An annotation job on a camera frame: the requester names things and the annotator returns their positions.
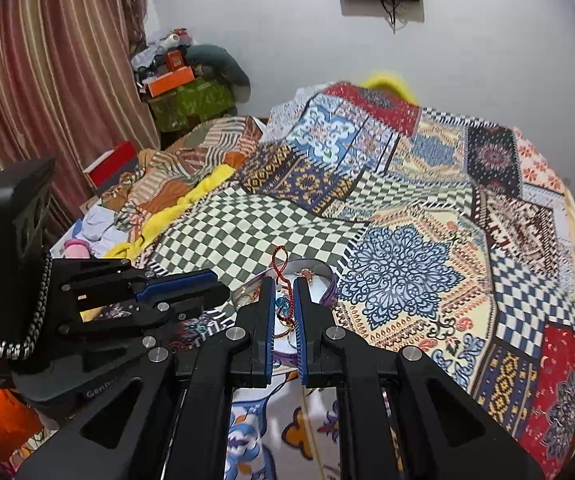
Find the curtain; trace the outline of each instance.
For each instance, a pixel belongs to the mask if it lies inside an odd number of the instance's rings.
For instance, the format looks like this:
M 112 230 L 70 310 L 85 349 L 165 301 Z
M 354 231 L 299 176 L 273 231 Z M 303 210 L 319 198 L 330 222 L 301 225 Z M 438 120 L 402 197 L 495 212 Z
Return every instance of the curtain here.
M 0 0 L 0 168 L 56 155 L 52 227 L 91 196 L 82 169 L 122 140 L 158 148 L 128 56 L 145 0 Z

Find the metal bolt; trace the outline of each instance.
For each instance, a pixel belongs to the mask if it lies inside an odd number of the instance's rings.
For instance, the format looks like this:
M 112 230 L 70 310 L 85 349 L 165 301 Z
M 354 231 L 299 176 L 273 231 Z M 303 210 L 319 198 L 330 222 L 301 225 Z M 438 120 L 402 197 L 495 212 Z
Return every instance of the metal bolt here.
M 343 339 L 345 337 L 345 329 L 339 326 L 330 326 L 325 335 L 332 340 Z
M 403 349 L 403 357 L 408 361 L 418 361 L 421 357 L 423 357 L 423 352 L 417 346 L 406 346 Z
M 227 332 L 225 332 L 225 336 L 232 341 L 243 339 L 245 334 L 245 329 L 240 326 L 232 326 L 231 328 L 227 329 Z
M 163 348 L 162 346 L 157 346 L 156 348 L 152 348 L 148 352 L 147 357 L 150 358 L 150 361 L 152 363 L 160 363 L 162 361 L 165 361 L 165 359 L 167 359 L 168 355 L 170 355 L 170 353 L 167 351 L 167 348 Z
M 153 348 L 156 346 L 156 338 L 151 335 L 146 335 L 144 338 L 142 338 L 142 345 L 145 348 Z

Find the red patterned patch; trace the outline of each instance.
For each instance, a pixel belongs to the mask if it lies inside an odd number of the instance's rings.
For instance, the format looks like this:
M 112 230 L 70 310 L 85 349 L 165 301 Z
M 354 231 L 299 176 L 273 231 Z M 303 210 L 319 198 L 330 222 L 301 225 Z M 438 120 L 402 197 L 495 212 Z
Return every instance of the red patterned patch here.
M 419 120 L 421 109 L 407 101 L 376 90 L 360 88 L 352 83 L 336 83 L 324 90 L 325 94 L 341 97 L 360 106 L 379 121 L 398 133 L 411 137 Z
M 521 446 L 548 479 L 565 463 L 575 428 L 575 333 L 546 325 L 532 414 Z

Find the red braided cord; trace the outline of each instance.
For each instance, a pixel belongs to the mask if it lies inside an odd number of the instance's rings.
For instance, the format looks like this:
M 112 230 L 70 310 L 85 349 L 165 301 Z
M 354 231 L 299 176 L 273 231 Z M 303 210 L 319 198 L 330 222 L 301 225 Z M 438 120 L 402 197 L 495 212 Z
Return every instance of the red braided cord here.
M 276 264 L 276 253 L 278 253 L 280 250 L 283 250 L 283 252 L 285 253 L 285 262 L 283 262 L 283 266 L 279 269 Z M 281 280 L 283 283 L 285 283 L 285 286 L 287 287 L 287 299 L 289 300 L 289 316 L 282 317 L 280 314 L 276 314 L 276 317 L 278 317 L 286 325 L 292 326 L 294 324 L 294 293 L 292 292 L 292 283 L 290 283 L 290 281 L 285 276 L 283 276 L 283 271 L 285 270 L 286 267 L 287 267 L 287 249 L 285 248 L 284 245 L 281 245 L 278 246 L 276 249 L 274 249 L 274 252 L 272 253 L 272 268 L 276 273 L 276 283 L 278 284 L 278 280 Z

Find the orange box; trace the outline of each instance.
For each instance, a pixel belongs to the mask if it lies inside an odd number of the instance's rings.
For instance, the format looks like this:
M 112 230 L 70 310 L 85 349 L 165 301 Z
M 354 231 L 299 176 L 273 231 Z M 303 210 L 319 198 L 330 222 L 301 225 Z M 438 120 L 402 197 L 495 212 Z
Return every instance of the orange box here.
M 168 90 L 184 85 L 194 80 L 194 72 L 189 66 L 184 66 L 174 72 L 157 77 L 151 83 L 147 83 L 147 88 L 152 97 L 164 94 Z
M 165 54 L 165 63 L 167 64 L 168 70 L 170 70 L 170 72 L 185 66 L 183 61 L 183 54 L 177 50 L 172 50 L 171 52 Z

